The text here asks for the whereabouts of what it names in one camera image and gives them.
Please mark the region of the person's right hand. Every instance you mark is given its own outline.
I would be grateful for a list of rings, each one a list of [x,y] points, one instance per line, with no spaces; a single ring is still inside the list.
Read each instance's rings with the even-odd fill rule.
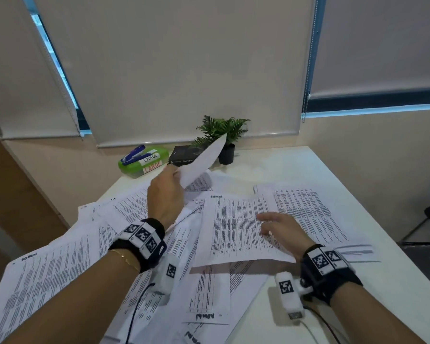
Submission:
[[[276,225],[275,239],[300,262],[304,253],[315,242],[302,229],[294,217],[277,212],[258,213],[261,225]]]

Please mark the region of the person's left hand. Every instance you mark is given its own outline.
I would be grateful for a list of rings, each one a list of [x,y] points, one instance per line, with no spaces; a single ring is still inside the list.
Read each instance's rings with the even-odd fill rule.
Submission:
[[[148,218],[159,221],[166,231],[176,222],[184,206],[184,190],[175,181],[167,165],[151,183],[147,191]]]

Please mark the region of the white paper sheet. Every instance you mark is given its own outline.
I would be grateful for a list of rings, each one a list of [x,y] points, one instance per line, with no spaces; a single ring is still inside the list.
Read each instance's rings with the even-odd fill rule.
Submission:
[[[217,160],[226,144],[227,134],[223,134],[210,144],[192,163],[179,167],[180,185],[188,187]]]

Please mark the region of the person's right forearm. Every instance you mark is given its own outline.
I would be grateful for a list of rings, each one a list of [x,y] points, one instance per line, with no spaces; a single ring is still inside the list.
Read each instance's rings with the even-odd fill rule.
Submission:
[[[330,307],[351,344],[425,344],[364,287],[355,283],[339,287]]]

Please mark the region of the person's left forearm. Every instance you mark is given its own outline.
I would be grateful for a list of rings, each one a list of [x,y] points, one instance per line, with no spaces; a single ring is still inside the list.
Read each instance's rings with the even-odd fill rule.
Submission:
[[[99,344],[139,272],[132,253],[108,251],[2,344]]]

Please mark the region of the black book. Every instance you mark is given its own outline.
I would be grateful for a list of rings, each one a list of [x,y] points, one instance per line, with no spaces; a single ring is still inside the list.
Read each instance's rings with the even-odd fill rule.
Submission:
[[[205,151],[207,146],[177,145],[169,156],[168,164],[181,167],[190,164]]]

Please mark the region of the green plastic box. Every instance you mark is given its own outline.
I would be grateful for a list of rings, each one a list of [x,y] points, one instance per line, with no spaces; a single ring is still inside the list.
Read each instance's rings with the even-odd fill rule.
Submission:
[[[124,175],[130,178],[138,178],[166,164],[168,159],[169,151],[167,149],[161,147],[146,147],[138,161],[123,166],[120,159],[118,161],[118,167]]]

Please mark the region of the pile of printed papers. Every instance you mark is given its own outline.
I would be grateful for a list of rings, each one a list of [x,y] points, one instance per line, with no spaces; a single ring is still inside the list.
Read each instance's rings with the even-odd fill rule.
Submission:
[[[295,262],[295,258],[275,238],[259,234],[256,214],[277,211],[292,214],[316,243],[336,249],[348,262],[377,261],[373,245],[332,212],[321,191],[311,187],[254,186],[254,196],[236,197],[214,191],[189,189],[188,201],[166,235],[167,253],[179,262],[177,280],[170,296],[148,290],[134,318],[131,342],[151,331],[153,318],[183,306],[180,325],[200,324],[201,331],[224,331],[233,326],[253,296],[242,293],[259,286],[265,275],[246,276],[256,260]],[[39,307],[69,282],[100,259],[113,238],[138,223],[146,213],[145,190],[139,189],[111,203],[94,203],[79,208],[92,209],[91,221],[77,222],[73,230],[51,244],[10,262],[0,282],[0,343]],[[184,287],[195,291],[185,295]]]

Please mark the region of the blue stapler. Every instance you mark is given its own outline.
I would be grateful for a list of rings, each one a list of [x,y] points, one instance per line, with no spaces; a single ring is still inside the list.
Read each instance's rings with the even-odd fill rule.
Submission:
[[[134,148],[131,152],[129,152],[126,156],[121,158],[120,162],[123,166],[127,166],[131,163],[138,161],[141,157],[141,153],[146,149],[145,145],[139,145]]]

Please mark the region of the small green potted plant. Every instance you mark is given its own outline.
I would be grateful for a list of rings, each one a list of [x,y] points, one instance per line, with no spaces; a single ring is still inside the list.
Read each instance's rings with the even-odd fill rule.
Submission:
[[[196,128],[204,136],[195,138],[191,145],[205,150],[210,144],[225,135],[225,144],[218,155],[218,161],[221,165],[230,165],[234,161],[235,142],[248,132],[247,123],[250,121],[250,119],[243,118],[224,119],[204,115],[202,124]]]

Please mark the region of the black wristband with marker tags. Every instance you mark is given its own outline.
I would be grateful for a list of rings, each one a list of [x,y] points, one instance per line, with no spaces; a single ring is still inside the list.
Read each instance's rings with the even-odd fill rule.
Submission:
[[[363,286],[346,259],[334,248],[314,244],[305,250],[301,262],[300,278],[312,295],[328,306],[336,291],[346,283]]]
[[[166,229],[154,218],[146,218],[138,225],[131,224],[116,237],[109,251],[127,250],[140,264],[140,273],[155,268],[167,250]]]

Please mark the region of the beige roller blind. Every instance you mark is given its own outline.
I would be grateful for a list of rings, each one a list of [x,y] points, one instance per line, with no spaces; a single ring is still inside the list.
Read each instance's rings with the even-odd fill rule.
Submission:
[[[310,98],[430,90],[430,0],[326,0]]]
[[[299,133],[315,0],[34,0],[98,148]]]
[[[75,105],[23,0],[0,0],[0,139],[79,137]]]

